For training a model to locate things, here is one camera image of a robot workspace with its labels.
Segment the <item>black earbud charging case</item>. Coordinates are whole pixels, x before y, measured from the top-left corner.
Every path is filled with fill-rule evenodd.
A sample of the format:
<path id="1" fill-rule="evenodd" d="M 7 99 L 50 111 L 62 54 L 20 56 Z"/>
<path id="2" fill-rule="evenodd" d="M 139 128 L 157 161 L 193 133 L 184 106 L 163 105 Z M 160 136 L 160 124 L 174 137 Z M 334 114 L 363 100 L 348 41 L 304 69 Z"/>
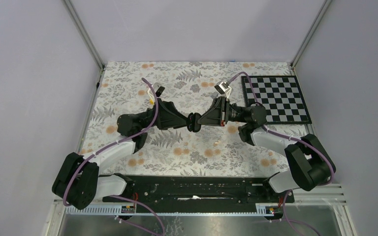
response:
<path id="1" fill-rule="evenodd" d="M 188 115 L 187 129 L 189 132 L 197 133 L 201 129 L 201 124 L 198 123 L 198 120 L 201 118 L 199 113 L 190 113 Z"/>

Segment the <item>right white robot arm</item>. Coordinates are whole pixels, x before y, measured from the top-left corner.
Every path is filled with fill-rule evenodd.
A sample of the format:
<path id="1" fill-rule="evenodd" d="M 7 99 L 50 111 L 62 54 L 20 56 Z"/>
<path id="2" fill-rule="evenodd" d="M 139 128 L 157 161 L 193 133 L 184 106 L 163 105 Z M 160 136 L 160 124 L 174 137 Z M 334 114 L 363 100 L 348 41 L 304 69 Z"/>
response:
<path id="1" fill-rule="evenodd" d="M 262 195 L 266 201 L 276 202 L 287 190 L 311 191 L 330 184 L 336 168 L 319 139 L 313 134 L 297 138 L 266 127 L 267 111 L 262 105 L 241 107 L 225 97 L 213 99 L 204 113 L 189 115 L 189 130 L 201 126 L 225 126 L 227 122 L 242 122 L 238 127 L 240 139 L 252 146 L 264 147 L 286 157 L 288 170 L 267 178 Z"/>

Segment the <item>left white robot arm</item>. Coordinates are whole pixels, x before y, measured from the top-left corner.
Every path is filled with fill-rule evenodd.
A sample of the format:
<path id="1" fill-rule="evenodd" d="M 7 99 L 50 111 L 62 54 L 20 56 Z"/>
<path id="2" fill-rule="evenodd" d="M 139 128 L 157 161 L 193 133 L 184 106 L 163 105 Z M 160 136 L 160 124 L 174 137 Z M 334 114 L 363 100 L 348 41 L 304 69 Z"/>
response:
<path id="1" fill-rule="evenodd" d="M 199 131 L 198 113 L 182 115 L 173 102 L 158 100 L 144 112 L 124 114 L 117 119 L 118 139 L 101 149 L 84 155 L 75 152 L 66 156 L 53 183 L 52 192 L 63 199 L 66 206 L 86 208 L 93 200 L 114 195 L 119 201 L 132 198 L 133 189 L 127 180 L 117 174 L 102 177 L 121 158 L 138 152 L 145 144 L 148 129 L 159 130 L 187 127 L 189 131 Z"/>

